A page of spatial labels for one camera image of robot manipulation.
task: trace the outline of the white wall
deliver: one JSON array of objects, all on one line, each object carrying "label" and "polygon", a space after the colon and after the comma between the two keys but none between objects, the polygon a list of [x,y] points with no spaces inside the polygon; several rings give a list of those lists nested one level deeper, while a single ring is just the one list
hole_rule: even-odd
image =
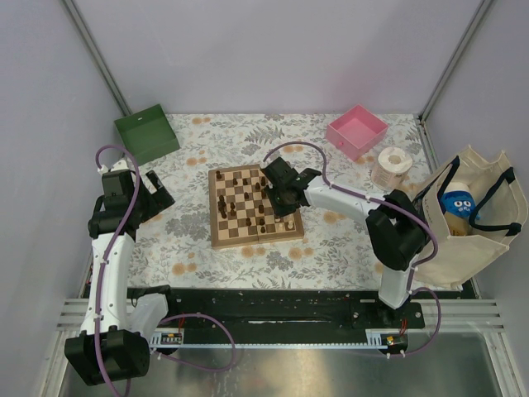
[{"label": "white wall", "polygon": [[138,111],[419,112],[479,0],[77,0]]},{"label": "white wall", "polygon": [[0,2],[0,395],[30,396],[87,265],[95,150],[120,117],[57,0]]},{"label": "white wall", "polygon": [[[427,125],[440,161],[470,143],[492,157],[505,149],[529,197],[529,2],[496,2]],[[478,277],[498,300],[519,369],[529,388],[529,230]]]}]

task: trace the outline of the floral tablecloth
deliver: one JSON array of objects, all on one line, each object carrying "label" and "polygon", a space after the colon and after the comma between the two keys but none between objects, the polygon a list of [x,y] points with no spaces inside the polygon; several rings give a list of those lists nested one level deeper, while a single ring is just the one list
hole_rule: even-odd
[{"label": "floral tablecloth", "polygon": [[[140,227],[129,286],[377,289],[382,266],[367,231],[322,208],[301,209],[302,240],[213,250],[207,172],[259,163],[280,143],[302,140],[326,152],[331,180],[381,193],[370,171],[384,147],[399,146],[414,161],[402,187],[411,193],[430,172],[413,117],[379,116],[389,124],[386,137],[353,162],[325,140],[336,114],[168,115],[182,147],[143,165],[141,173],[154,170],[176,203]],[[322,167],[319,154],[306,146],[286,146],[281,156],[298,170]]]}]

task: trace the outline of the green tray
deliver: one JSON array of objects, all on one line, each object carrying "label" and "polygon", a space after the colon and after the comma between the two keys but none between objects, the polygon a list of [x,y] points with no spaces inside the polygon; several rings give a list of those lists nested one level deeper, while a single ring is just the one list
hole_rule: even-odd
[{"label": "green tray", "polygon": [[120,118],[114,121],[114,125],[122,137],[123,144],[139,165],[180,148],[173,128],[160,105]]}]

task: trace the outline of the canvas bag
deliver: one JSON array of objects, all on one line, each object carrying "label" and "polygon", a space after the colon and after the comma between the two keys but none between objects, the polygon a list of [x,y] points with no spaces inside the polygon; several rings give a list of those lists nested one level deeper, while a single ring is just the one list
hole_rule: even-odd
[{"label": "canvas bag", "polygon": [[[450,182],[467,184],[476,202],[469,217],[472,231],[468,236],[451,236],[446,225],[439,199]],[[505,152],[489,162],[470,146],[422,184],[413,204],[439,243],[436,257],[417,267],[415,279],[447,288],[463,284],[508,251],[527,220],[527,201]],[[432,250],[429,242],[419,259]]]}]

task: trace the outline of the toilet paper roll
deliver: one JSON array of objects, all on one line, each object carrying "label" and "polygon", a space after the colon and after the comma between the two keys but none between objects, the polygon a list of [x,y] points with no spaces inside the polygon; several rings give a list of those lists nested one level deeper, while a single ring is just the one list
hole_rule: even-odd
[{"label": "toilet paper roll", "polygon": [[412,168],[412,157],[400,147],[386,147],[371,171],[371,180],[384,190],[397,188]]}]

